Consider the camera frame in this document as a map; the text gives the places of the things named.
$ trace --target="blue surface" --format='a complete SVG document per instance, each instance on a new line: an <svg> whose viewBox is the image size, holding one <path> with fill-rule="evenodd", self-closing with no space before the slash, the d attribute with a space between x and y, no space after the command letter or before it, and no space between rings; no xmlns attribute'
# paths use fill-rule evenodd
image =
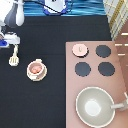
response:
<svg viewBox="0 0 128 128"><path fill-rule="evenodd" d="M41 5L34 2L25 2L24 12L25 16L46 16ZM106 15L103 0L73 0L72 11L63 16L82 15Z"/></svg>

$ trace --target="cup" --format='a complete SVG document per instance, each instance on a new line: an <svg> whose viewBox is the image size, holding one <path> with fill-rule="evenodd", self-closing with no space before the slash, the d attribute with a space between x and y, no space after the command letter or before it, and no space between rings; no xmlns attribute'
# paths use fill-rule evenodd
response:
<svg viewBox="0 0 128 128"><path fill-rule="evenodd" d="M36 67L40 67L40 70L37 73L33 73L32 69ZM47 74L47 68L42 63L41 59L36 59L35 61L31 62L27 67L27 76L33 81L42 80L46 76L46 74Z"/></svg>

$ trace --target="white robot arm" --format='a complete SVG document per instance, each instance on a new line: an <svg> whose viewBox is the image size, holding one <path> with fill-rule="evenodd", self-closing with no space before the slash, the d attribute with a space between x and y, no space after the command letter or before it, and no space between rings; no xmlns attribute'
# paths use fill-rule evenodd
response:
<svg viewBox="0 0 128 128"><path fill-rule="evenodd" d="M23 0L0 0L0 48L20 43L20 38L15 33L4 35L2 27L7 25L15 28L24 23L23 4Z"/></svg>

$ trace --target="pink stovetop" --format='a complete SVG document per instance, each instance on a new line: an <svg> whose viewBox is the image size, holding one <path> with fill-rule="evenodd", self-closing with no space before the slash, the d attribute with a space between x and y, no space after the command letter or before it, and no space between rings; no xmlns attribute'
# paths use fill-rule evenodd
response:
<svg viewBox="0 0 128 128"><path fill-rule="evenodd" d="M89 54L85 58L78 58L72 53L75 44L85 44ZM98 45L107 45L111 48L112 54L107 58L101 58L96 54ZM88 76L80 77L75 73L75 65L79 62L86 62L91 67ZM101 62L110 62L115 67L115 73L106 77L99 73L98 65ZM81 41L66 43L66 128L90 128L78 117L75 109L75 100L78 93L89 86L97 86L106 90L115 103L125 99L126 87L117 56L115 43L112 41ZM106 128L128 128L128 111L116 110L115 117Z"/></svg>

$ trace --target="gray bowl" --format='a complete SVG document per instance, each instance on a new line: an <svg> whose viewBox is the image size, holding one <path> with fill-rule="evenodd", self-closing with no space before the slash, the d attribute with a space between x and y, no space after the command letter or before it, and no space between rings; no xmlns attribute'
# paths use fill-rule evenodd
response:
<svg viewBox="0 0 128 128"><path fill-rule="evenodd" d="M88 87L76 98L76 112L79 118L91 127L105 127L115 116L112 97L103 89Z"/></svg>

